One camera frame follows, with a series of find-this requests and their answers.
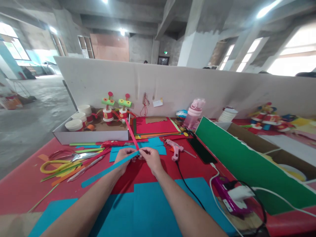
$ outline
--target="yellow scissors handle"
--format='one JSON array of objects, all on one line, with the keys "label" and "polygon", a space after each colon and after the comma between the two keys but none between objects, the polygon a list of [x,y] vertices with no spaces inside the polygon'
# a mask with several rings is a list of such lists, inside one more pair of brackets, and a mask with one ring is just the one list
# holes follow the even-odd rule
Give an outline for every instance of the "yellow scissors handle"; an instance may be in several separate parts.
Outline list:
[{"label": "yellow scissors handle", "polygon": [[[64,166],[60,166],[59,168],[55,169],[55,170],[52,170],[52,171],[48,171],[48,170],[45,170],[46,166],[50,165],[50,164],[67,164],[67,165],[64,165]],[[42,164],[42,166],[40,167],[40,171],[42,173],[46,173],[46,174],[50,174],[50,173],[55,173],[55,172],[58,172],[60,170],[63,170],[65,168],[67,168],[69,165],[71,165],[71,161],[64,161],[64,160],[54,160],[54,161],[47,161],[45,162],[44,164]]]}]

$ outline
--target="green board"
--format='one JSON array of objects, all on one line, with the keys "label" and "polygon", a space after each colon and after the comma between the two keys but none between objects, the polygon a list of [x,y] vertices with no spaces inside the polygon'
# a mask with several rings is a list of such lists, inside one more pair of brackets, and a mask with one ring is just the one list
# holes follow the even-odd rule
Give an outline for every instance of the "green board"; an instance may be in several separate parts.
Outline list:
[{"label": "green board", "polygon": [[[269,189],[288,200],[296,208],[316,205],[316,194],[270,161],[250,150],[240,140],[203,117],[196,135],[236,177],[252,187]],[[268,192],[256,191],[270,215],[293,209]]]}]

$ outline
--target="scissors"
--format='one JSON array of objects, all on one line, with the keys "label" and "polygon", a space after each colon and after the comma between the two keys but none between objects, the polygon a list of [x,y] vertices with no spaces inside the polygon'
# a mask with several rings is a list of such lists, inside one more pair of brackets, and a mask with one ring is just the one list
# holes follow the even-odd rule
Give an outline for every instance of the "scissors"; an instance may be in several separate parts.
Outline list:
[{"label": "scissors", "polygon": [[[57,154],[60,154],[60,153],[63,153],[65,152],[65,150],[60,150],[60,151],[57,151],[53,154],[51,154],[49,156],[49,159],[50,161],[47,161],[45,162],[41,167],[40,167],[40,171],[42,173],[45,173],[45,174],[50,174],[50,173],[55,173],[55,172],[58,172],[62,169],[65,169],[67,168],[68,166],[70,166],[71,164],[73,164],[75,161],[78,161],[78,160],[83,160],[83,159],[89,159],[89,158],[92,158],[96,155],[98,155],[98,153],[95,153],[95,152],[89,152],[89,153],[81,153],[81,154],[76,154],[76,153],[71,153],[71,154],[68,154],[66,156],[62,156],[62,157],[59,157],[57,159],[64,159],[64,158],[68,158],[70,156],[74,156],[72,158],[72,160],[55,160],[54,157],[56,157]],[[63,165],[63,166],[60,166],[59,168],[55,169],[55,170],[51,170],[51,171],[48,171],[48,170],[45,170],[45,168],[49,165],[49,164],[66,164],[66,165]]]}]

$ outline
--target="concrete floor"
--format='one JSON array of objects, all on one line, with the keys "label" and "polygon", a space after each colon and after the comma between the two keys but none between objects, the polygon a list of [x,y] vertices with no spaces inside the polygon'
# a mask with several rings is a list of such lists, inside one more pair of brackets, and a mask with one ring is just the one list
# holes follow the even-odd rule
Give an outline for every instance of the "concrete floor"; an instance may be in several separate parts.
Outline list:
[{"label": "concrete floor", "polygon": [[0,179],[50,141],[52,131],[75,113],[62,80],[53,75],[20,81],[37,101],[20,110],[0,109]]}]

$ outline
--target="forearm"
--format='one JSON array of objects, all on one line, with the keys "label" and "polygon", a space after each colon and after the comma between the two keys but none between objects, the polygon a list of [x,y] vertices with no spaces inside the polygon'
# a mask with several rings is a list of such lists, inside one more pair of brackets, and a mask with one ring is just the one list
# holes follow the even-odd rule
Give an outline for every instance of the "forearm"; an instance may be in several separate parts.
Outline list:
[{"label": "forearm", "polygon": [[187,195],[165,171],[161,171],[155,176],[184,237],[227,236],[212,217]]},{"label": "forearm", "polygon": [[111,194],[121,173],[116,170],[103,176],[78,201],[65,211],[42,237],[88,236],[101,209]]}]

